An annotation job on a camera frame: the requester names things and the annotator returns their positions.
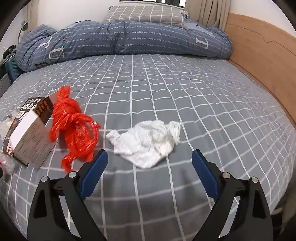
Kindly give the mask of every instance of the rolled comforter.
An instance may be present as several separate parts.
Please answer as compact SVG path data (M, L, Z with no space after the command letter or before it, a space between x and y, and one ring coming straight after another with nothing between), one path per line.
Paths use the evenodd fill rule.
M40 25L20 44L15 61L29 72L56 62L104 54L191 54L229 58L231 41L219 28L183 29L127 20L81 21L56 31Z

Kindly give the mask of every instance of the curtain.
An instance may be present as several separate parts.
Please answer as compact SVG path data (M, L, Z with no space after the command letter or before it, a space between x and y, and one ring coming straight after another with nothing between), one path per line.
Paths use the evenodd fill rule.
M207 27L224 31L231 0L186 0L185 9L190 19Z
M24 19L29 22L28 32L36 29L37 26L37 18L38 18L38 5L39 0L31 0L24 7Z

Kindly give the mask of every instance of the gray pillow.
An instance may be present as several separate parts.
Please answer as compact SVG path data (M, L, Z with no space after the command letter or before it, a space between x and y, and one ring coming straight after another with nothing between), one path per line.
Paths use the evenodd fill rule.
M113 22L115 20L163 23L187 29L180 10L167 6L113 6L104 17L103 22Z

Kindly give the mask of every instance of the metal screw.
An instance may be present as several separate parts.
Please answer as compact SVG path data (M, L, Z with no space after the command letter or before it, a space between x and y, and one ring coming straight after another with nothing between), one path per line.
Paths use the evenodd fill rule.
M70 173L69 173L69 177L70 177L70 178L74 178L74 177L76 177L76 175L77 175L76 172L70 172Z
M256 178L256 177L252 177L251 180L252 180L252 182L254 182L254 183L257 183L257 182L258 182L258 178Z
M44 183L44 182L47 181L47 179L48 179L48 177L47 176L44 176L44 177L41 178L41 181Z
M230 174L228 172L223 172L222 176L226 179L230 178Z

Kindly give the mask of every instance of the blue gripper pad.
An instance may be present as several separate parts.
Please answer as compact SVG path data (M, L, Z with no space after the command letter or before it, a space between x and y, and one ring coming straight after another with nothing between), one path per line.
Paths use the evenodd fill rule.
M81 181L79 196L83 201L92 195L99 179L103 174L103 171L108 164L108 154L105 150L103 150L102 153L95 158L96 160L93 161L92 166Z
M204 157L202 157L196 150L192 153L191 158L192 165L198 174L207 195L212 197L216 202L220 196L218 181L205 163Z

